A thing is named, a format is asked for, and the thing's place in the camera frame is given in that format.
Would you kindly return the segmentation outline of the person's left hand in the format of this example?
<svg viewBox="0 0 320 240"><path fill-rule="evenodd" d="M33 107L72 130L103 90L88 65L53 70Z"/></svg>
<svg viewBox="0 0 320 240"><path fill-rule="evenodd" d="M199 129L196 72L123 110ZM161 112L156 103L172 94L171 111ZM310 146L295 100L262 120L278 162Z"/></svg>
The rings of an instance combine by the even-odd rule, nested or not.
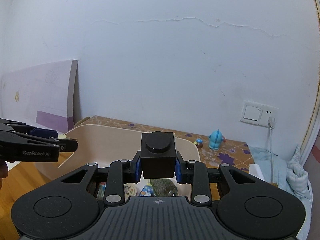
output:
<svg viewBox="0 0 320 240"><path fill-rule="evenodd" d="M8 176L8 166L7 163L3 160L0 161L0 189L3 185L3 179Z"/></svg>

